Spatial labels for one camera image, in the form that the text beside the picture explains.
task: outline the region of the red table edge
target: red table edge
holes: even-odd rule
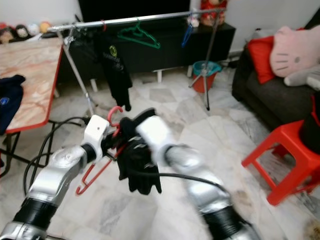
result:
[[[44,125],[46,125],[48,123],[50,112],[51,112],[51,105],[52,105],[52,102],[53,102],[53,99],[54,99],[54,92],[55,92],[55,88],[56,88],[56,83],[57,83],[57,78],[58,78],[58,73],[59,73],[59,67],[60,67],[60,63],[61,63],[62,53],[63,53],[63,48],[61,46],[59,60],[58,60],[57,66],[56,66],[54,82],[53,82],[53,85],[52,85],[52,90],[51,90],[51,95],[50,95],[50,102],[49,102],[48,111],[47,111],[45,120],[43,122],[40,122],[40,123],[37,123],[37,124],[34,124],[34,125],[6,130],[5,131],[6,134],[14,134],[14,133],[25,131],[25,130],[39,128],[39,127],[42,127],[42,126],[44,126]]]

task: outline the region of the white wall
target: white wall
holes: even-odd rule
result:
[[[231,51],[240,51],[256,28],[304,27],[319,7],[319,0],[229,0],[226,22],[236,27]]]
[[[42,21],[70,23],[75,14],[81,18],[78,0],[0,0],[0,22],[13,26]]]
[[[240,51],[256,28],[303,27],[319,7],[320,0],[229,0],[226,22],[236,27],[231,51]],[[81,17],[78,0],[0,0],[0,22],[13,26],[73,22],[74,14]]]

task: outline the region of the dark gray sofa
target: dark gray sofa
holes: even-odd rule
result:
[[[305,28],[318,24],[320,9]],[[271,129],[305,119],[312,110],[311,96],[314,92],[308,86],[286,86],[281,77],[260,84],[250,53],[244,48],[233,78],[232,95],[247,103]]]

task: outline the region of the black tv cabinet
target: black tv cabinet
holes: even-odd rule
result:
[[[168,19],[159,22],[142,22],[141,27],[152,34],[160,43],[161,48],[156,49],[139,43],[117,38],[117,32],[128,25],[107,26],[105,34],[114,37],[114,44],[118,53],[130,73],[151,72],[174,67],[189,66],[197,61],[204,60],[209,46],[212,28],[201,25],[194,28],[184,48],[181,43],[187,29],[186,21],[181,19]],[[211,61],[221,61],[228,57],[236,29],[224,23],[218,27]],[[83,46],[71,44],[70,53],[84,82],[89,79],[104,80],[102,68],[99,63],[84,54]],[[58,82],[76,77],[71,69],[65,54],[62,55]]]

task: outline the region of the green hanger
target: green hanger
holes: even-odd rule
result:
[[[137,38],[133,38],[133,37],[128,37],[128,36],[124,36],[123,33],[128,33],[128,32],[132,32],[132,34],[136,37],[142,38],[142,37],[147,37],[149,39],[151,39],[153,41],[152,43],[149,42],[145,42],[142,40],[139,40]],[[120,39],[125,39],[125,40],[129,40],[138,44],[143,44],[152,48],[156,48],[159,49],[161,47],[160,42],[158,42],[154,36],[152,36],[151,34],[147,33],[145,30],[140,28],[140,20],[138,19],[138,23],[134,26],[134,27],[128,27],[128,28],[124,28],[122,30],[120,30],[117,34],[118,38]]]

